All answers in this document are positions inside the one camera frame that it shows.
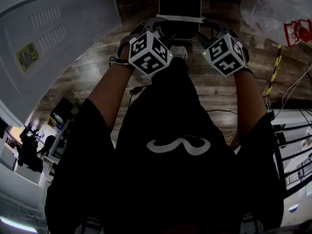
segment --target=white sneaker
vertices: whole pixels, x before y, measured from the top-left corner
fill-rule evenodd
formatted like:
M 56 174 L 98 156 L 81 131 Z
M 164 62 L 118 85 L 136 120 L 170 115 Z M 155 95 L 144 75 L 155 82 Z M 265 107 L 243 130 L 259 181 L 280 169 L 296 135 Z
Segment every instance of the white sneaker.
M 170 52 L 173 54 L 173 58 L 180 57 L 187 60 L 187 50 L 182 45 L 172 45 Z

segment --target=ventilation slot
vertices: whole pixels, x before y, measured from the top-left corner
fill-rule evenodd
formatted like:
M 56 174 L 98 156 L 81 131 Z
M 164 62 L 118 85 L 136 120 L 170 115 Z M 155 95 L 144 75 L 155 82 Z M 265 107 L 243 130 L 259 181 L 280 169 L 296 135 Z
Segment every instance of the ventilation slot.
M 33 24 L 33 29 L 37 29 L 52 21 L 60 18 L 59 7 L 53 6 L 39 12 L 36 12 L 30 16 L 30 20 Z
M 64 41 L 66 38 L 66 31 L 64 26 L 62 25 L 37 39 L 37 42 L 42 49 L 42 53 L 45 54 L 49 50 L 53 49 L 56 45 Z

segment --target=white strap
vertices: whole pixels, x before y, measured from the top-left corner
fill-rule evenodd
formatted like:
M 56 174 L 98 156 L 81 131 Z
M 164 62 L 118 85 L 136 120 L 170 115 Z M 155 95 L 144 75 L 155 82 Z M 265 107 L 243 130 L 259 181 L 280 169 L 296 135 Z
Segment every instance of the white strap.
M 189 22 L 199 22 L 202 23 L 205 18 L 193 18 L 193 17 L 184 17 L 184 16 L 170 16 L 170 15 L 156 15 L 158 18 L 165 18 L 169 21 L 189 21 Z

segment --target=white cube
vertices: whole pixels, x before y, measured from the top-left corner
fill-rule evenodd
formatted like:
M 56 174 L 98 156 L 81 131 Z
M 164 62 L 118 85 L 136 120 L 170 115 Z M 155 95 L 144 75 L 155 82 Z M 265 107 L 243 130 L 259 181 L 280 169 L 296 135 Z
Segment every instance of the white cube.
M 130 40 L 129 63 L 148 76 L 168 67 L 171 60 L 171 52 L 150 31 Z
M 203 52 L 204 58 L 224 77 L 246 66 L 242 44 L 226 34 Z

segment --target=hazard tape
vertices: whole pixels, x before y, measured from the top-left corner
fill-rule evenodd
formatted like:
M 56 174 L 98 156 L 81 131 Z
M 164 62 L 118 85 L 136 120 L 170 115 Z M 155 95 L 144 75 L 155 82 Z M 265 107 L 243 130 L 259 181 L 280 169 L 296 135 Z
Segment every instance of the hazard tape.
M 273 86 L 274 80 L 276 78 L 277 70 L 278 70 L 278 65 L 281 62 L 282 57 L 283 57 L 283 49 L 284 49 L 284 46 L 282 46 L 280 44 L 278 46 L 277 57 L 276 57 L 276 61 L 275 61 L 275 67 L 274 67 L 274 71 L 273 71 L 273 74 L 272 74 L 272 77 L 271 77 L 271 81 L 270 81 L 270 85 L 269 85 L 266 97 L 269 96 L 269 94 L 270 94 L 270 92 L 272 90 L 272 86 Z

